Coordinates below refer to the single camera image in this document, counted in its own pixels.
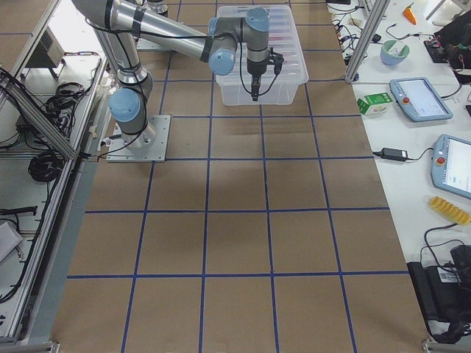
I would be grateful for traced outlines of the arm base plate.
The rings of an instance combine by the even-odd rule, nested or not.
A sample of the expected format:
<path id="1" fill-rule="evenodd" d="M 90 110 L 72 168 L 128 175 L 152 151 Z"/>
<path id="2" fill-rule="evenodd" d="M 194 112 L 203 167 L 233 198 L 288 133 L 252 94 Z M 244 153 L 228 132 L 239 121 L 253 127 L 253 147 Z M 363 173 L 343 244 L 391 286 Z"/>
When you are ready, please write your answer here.
<path id="1" fill-rule="evenodd" d="M 144 38 L 138 39 L 136 48 L 138 51 L 171 51 L 171 49 L 163 45 L 153 43 L 152 41 Z"/>
<path id="2" fill-rule="evenodd" d="M 149 115 L 147 128 L 136 141 L 130 135 L 113 139 L 110 142 L 111 153 L 106 160 L 110 163 L 147 163 L 164 162 L 171 125 L 170 115 Z"/>

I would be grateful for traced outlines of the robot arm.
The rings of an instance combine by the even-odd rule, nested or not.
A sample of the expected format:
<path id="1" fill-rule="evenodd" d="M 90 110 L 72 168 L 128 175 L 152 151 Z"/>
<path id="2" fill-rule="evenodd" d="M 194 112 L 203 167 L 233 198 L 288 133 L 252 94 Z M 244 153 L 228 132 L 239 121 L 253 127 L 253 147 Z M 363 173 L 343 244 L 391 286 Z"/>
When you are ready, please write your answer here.
<path id="1" fill-rule="evenodd" d="M 244 113 L 222 106 L 216 75 L 200 61 L 203 34 L 164 13 L 133 1 L 75 1 L 74 6 L 96 30 L 109 61 L 118 68 L 118 81 L 126 88 L 154 88 L 149 108 L 161 107 L 174 116 L 169 130 L 172 159 L 203 158 L 216 148 L 218 158 L 252 158 L 261 153 L 261 123 L 255 108 Z M 139 52 L 131 44 L 132 29 L 148 35 L 158 29 L 168 51 Z"/>

